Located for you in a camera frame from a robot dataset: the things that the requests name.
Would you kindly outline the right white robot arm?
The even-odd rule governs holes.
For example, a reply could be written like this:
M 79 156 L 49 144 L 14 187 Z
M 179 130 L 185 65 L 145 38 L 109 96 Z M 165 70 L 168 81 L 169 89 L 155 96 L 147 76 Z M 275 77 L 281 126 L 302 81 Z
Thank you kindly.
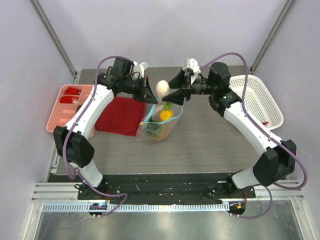
M 243 100 L 230 88 L 230 78 L 229 67 L 222 62 L 213 63 L 208 76 L 203 77 L 192 58 L 168 83 L 174 92 L 161 99 L 182 106 L 191 95 L 208 95 L 211 108 L 251 143 L 259 156 L 255 165 L 226 179 L 226 193 L 236 198 L 247 187 L 268 187 L 294 172 L 297 146 L 292 140 L 282 140 L 244 111 Z

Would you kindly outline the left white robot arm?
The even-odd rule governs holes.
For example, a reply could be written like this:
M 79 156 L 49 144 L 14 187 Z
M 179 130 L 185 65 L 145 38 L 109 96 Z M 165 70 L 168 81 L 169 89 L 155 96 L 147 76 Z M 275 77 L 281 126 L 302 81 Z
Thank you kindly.
M 89 143 L 89 135 L 103 110 L 117 94 L 126 93 L 137 102 L 157 104 L 145 70 L 147 62 L 140 64 L 122 56 L 112 56 L 113 65 L 107 72 L 95 71 L 94 85 L 77 113 L 65 126 L 56 126 L 53 138 L 57 153 L 63 158 L 70 179 L 80 176 L 89 186 L 89 194 L 100 200 L 107 192 L 107 183 L 94 163 L 95 149 Z

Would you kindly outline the toy pineapple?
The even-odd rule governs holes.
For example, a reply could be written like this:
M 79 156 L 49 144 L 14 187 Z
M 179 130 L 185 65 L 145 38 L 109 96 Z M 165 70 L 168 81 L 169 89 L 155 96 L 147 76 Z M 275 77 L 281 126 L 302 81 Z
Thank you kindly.
M 148 123 L 145 131 L 148 137 L 151 137 L 152 139 L 155 139 L 157 141 L 166 138 L 168 134 L 167 125 L 165 123 L 160 124 L 159 122 Z

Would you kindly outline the white toy radish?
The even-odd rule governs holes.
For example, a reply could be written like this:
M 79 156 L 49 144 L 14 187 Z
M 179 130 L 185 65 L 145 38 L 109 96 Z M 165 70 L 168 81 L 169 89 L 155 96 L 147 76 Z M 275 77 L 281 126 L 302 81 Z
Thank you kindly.
M 166 80 L 160 80 L 156 84 L 156 94 L 159 98 L 159 100 L 162 102 L 163 98 L 166 97 L 170 93 L 170 86 L 169 83 Z M 165 102 L 163 104 L 163 109 L 165 111 L 169 111 L 172 108 L 172 103 L 171 102 Z

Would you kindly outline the yellow toy lemon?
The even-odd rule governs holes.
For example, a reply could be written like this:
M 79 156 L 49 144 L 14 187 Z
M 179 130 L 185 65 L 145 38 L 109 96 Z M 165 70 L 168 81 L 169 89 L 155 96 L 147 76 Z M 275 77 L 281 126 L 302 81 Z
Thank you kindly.
M 159 114 L 159 120 L 164 122 L 173 117 L 173 112 L 171 110 L 162 110 Z

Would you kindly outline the clear zip top bag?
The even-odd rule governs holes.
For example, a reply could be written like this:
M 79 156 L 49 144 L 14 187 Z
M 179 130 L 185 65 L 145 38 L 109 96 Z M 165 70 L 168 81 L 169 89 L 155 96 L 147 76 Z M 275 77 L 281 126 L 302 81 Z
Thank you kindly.
M 149 112 L 145 115 L 145 117 L 141 120 L 138 129 L 136 131 L 136 139 L 139 142 L 160 142 L 167 138 L 169 134 L 172 132 L 176 123 L 178 122 L 180 116 L 183 113 L 184 107 L 182 105 L 173 104 L 171 106 L 172 117 L 166 121 L 160 121 L 159 115 L 161 111 L 164 110 L 164 103 L 157 98 L 157 104 L 153 104 L 149 110 Z M 166 124 L 167 126 L 167 136 L 162 140 L 155 140 L 146 134 L 146 127 L 148 123 L 155 122 L 160 124 Z

